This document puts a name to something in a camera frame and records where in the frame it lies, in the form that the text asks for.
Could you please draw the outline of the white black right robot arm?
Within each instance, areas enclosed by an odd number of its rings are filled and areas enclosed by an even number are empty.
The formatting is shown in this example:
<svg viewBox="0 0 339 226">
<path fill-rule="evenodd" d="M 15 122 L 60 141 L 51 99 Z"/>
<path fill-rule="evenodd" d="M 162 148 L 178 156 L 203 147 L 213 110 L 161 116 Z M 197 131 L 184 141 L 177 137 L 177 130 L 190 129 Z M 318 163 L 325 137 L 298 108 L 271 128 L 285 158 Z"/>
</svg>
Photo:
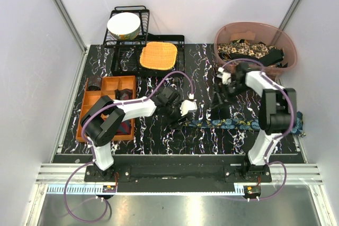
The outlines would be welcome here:
<svg viewBox="0 0 339 226">
<path fill-rule="evenodd" d="M 296 91 L 271 80 L 263 70 L 241 62 L 234 73 L 217 70 L 212 111 L 221 114 L 242 92 L 251 89 L 260 96 L 259 134 L 235 175 L 252 182 L 269 171 L 268 160 L 275 145 L 289 134 L 296 122 Z"/>
</svg>

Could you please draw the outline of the blue floral patterned tie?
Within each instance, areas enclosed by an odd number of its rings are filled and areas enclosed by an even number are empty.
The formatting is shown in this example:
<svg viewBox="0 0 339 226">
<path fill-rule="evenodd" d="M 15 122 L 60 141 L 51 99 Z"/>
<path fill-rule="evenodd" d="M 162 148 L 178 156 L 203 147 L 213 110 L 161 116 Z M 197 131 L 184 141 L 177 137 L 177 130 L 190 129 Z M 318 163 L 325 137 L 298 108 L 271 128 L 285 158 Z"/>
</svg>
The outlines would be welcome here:
<svg viewBox="0 0 339 226">
<path fill-rule="evenodd" d="M 291 134 L 299 137 L 305 137 L 306 133 L 303 129 L 303 114 L 298 111 L 295 117 L 296 124 L 293 126 Z M 245 130 L 245 131 L 259 131 L 260 126 L 258 118 L 250 120 L 241 119 L 221 119 L 221 120 L 192 120 L 184 124 L 184 126 L 192 128 L 205 128 L 205 129 L 227 129 L 227 130 Z"/>
</svg>

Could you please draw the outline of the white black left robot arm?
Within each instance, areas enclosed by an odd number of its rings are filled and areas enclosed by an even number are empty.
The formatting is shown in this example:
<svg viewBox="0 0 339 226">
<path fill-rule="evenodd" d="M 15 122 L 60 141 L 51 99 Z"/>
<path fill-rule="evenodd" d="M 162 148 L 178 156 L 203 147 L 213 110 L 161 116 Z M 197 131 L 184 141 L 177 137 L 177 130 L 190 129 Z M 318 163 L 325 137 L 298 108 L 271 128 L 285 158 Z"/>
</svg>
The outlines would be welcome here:
<svg viewBox="0 0 339 226">
<path fill-rule="evenodd" d="M 107 95 L 101 96 L 81 119 L 81 136 L 91 145 L 96 176 L 104 182 L 113 178 L 111 142 L 123 122 L 159 115 L 166 117 L 174 129 L 184 122 L 191 110 L 196 110 L 195 102 L 184 100 L 171 87 L 132 100 L 112 100 Z"/>
</svg>

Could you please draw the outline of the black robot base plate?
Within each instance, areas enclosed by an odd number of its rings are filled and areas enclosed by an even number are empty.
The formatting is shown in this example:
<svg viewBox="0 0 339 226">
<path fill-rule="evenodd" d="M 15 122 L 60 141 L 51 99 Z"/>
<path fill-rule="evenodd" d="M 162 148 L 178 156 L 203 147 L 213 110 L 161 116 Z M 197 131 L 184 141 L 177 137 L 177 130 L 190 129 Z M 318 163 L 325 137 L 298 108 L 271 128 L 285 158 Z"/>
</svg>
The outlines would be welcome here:
<svg viewBox="0 0 339 226">
<path fill-rule="evenodd" d="M 212 179 L 228 183 L 270 183 L 272 176 L 269 168 L 242 174 L 237 165 L 218 164 L 141 164 L 141 165 L 114 165 L 106 170 L 104 175 L 99 173 L 95 166 L 87 166 L 84 181 L 86 182 L 119 182 L 127 183 L 139 179 Z"/>
</svg>

